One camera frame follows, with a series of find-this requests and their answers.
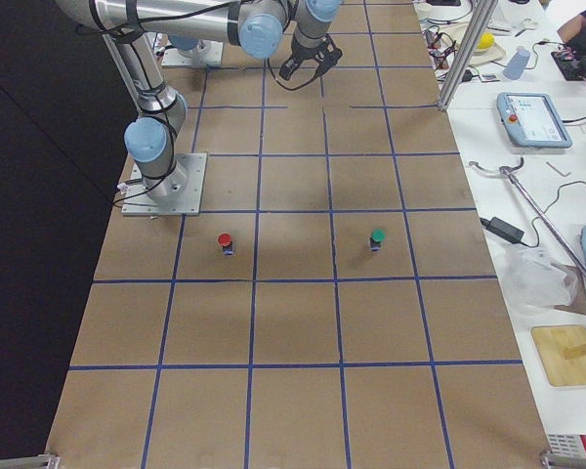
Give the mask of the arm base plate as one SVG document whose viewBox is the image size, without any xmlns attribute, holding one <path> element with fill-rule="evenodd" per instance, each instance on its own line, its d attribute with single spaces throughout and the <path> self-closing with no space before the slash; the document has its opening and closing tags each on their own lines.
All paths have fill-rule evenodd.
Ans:
<svg viewBox="0 0 586 469">
<path fill-rule="evenodd" d="M 167 49 L 162 58 L 162 66 L 167 68 L 205 68 L 220 67 L 224 44 L 214 41 L 199 42 L 191 50 Z"/>
<path fill-rule="evenodd" d="M 128 185 L 120 201 L 124 216 L 198 216 L 208 154 L 178 153 L 174 171 L 159 185 L 147 180 L 144 184 L 141 171 L 133 164 L 131 179 L 137 183 Z"/>
</svg>

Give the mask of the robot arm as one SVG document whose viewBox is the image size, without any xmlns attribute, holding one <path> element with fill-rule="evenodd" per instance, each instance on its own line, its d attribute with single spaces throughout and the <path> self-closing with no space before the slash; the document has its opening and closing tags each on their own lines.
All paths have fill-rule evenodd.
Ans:
<svg viewBox="0 0 586 469">
<path fill-rule="evenodd" d="M 272 78 L 283 86 L 306 61 L 316 63 L 314 75 L 294 91 L 317 80 L 342 58 L 343 52 L 329 34 L 337 16 L 338 1 L 229 1 L 227 42 L 239 46 L 247 55 L 268 62 L 278 48 L 283 33 L 291 22 L 295 30 L 291 54 Z"/>
<path fill-rule="evenodd" d="M 294 20 L 288 1 L 61 1 L 80 33 L 100 35 L 138 111 L 124 133 L 143 189 L 132 198 L 160 211 L 182 200 L 189 187 L 186 164 L 175 153 L 188 105 L 167 84 L 148 43 L 150 32 L 229 43 L 255 59 L 274 54 Z"/>
</svg>

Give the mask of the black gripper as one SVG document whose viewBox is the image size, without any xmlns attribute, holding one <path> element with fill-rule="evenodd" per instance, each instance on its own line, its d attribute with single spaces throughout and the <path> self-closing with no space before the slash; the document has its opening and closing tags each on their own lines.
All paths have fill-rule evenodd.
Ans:
<svg viewBox="0 0 586 469">
<path fill-rule="evenodd" d="M 289 81 L 293 74 L 306 60 L 323 62 L 329 55 L 329 45 L 326 38 L 319 39 L 313 45 L 304 45 L 296 36 L 291 43 L 291 56 L 280 66 L 279 76 Z"/>
</svg>

